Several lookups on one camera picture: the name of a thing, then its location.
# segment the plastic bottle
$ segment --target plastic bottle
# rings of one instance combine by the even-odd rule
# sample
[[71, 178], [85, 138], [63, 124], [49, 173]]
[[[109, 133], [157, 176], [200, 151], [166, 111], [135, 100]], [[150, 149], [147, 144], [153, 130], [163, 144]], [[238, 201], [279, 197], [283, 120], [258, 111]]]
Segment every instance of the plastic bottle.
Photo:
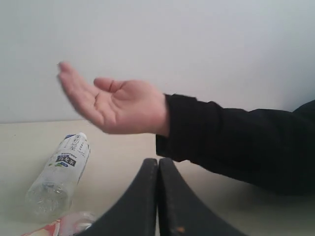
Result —
[[90, 151], [84, 133], [65, 137], [27, 191], [26, 208], [33, 217], [38, 221], [51, 222], [69, 210]]
[[74, 236], [90, 227], [95, 220], [96, 217], [90, 212], [71, 213], [41, 229], [21, 236]]

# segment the tabletop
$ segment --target tabletop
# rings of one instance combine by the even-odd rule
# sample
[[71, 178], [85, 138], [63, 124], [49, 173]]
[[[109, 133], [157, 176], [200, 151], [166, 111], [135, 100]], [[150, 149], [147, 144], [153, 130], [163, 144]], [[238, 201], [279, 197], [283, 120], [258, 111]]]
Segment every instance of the tabletop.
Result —
[[[1, 235], [18, 236], [43, 226], [28, 217], [25, 193], [60, 141], [78, 132], [87, 135], [91, 155], [71, 212], [90, 211], [101, 216], [126, 191], [143, 159], [159, 158], [155, 137], [150, 134], [107, 135], [83, 120], [0, 124]], [[277, 196], [188, 161], [176, 166], [213, 212], [249, 236], [315, 235], [313, 196]]]

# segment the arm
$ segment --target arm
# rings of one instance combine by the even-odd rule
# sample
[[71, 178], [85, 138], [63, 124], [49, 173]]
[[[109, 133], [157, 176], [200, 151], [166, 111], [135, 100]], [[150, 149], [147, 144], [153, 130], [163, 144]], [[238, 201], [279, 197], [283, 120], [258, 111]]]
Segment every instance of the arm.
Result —
[[287, 194], [315, 191], [315, 101], [291, 112], [223, 109], [166, 96], [168, 138], [157, 154]]

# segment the hand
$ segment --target hand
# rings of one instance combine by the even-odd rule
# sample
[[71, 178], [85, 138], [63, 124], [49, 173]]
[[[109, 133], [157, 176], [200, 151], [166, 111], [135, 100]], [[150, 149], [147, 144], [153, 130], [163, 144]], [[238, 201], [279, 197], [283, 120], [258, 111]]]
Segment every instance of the hand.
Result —
[[155, 133], [168, 136], [165, 96], [144, 81], [96, 78], [89, 85], [69, 63], [58, 75], [74, 109], [105, 133]]

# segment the white table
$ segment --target white table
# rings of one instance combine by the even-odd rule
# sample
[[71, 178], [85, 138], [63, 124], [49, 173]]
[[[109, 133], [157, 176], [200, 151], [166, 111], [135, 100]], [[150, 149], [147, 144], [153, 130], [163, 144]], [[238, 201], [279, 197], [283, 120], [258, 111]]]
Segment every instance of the white table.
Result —
[[[143, 159], [156, 157], [155, 137], [149, 134], [107, 135], [86, 121], [0, 124], [0, 235], [42, 226], [28, 219], [24, 195], [64, 136], [80, 131], [92, 152], [71, 211], [101, 216], [127, 189]], [[315, 197], [278, 197], [189, 162], [177, 167], [210, 209], [249, 236], [315, 235]]]

